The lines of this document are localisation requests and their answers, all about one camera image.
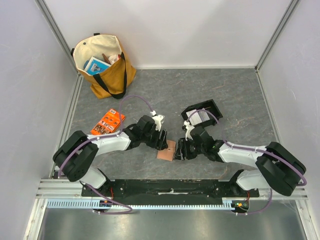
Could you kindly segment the brown leather card holder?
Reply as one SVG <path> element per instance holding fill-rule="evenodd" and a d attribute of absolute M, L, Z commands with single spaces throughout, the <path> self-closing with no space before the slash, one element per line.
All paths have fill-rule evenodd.
<path fill-rule="evenodd" d="M 159 150 L 157 152 L 156 158 L 159 160 L 165 160 L 172 162 L 174 160 L 174 155 L 176 152 L 176 142 L 172 140 L 167 140 L 167 148 Z"/>

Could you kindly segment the black plastic bin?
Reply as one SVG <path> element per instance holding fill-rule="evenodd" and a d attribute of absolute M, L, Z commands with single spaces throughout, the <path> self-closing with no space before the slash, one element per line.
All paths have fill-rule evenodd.
<path fill-rule="evenodd" d="M 216 120 L 223 117 L 213 99 L 188 106 L 181 116 L 184 121 L 189 121 L 194 127 L 208 127 L 217 124 Z"/>

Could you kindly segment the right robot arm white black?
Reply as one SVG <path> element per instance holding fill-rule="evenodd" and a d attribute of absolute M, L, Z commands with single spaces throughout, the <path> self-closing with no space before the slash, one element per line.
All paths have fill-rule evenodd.
<path fill-rule="evenodd" d="M 190 127 L 178 140 L 176 160 L 192 160 L 204 155 L 210 161 L 237 163 L 252 167 L 240 170 L 232 177 L 229 191 L 235 197 L 253 189 L 272 189 L 290 196 L 297 186 L 304 185 L 306 167 L 280 143 L 267 146 L 245 146 L 214 139 L 201 126 Z"/>

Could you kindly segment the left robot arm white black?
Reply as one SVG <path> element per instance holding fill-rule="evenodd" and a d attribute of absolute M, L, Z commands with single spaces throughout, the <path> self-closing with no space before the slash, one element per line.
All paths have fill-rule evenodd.
<path fill-rule="evenodd" d="M 101 170 L 92 167 L 95 157 L 128 151 L 140 144 L 159 151 L 167 149 L 167 131 L 162 129 L 164 118 L 160 114 L 144 115 L 137 123 L 113 134 L 94 136 L 77 130 L 55 152 L 52 160 L 59 167 L 59 174 L 64 174 L 70 182 L 80 181 L 86 189 L 92 187 L 98 196 L 106 196 L 112 184 Z"/>

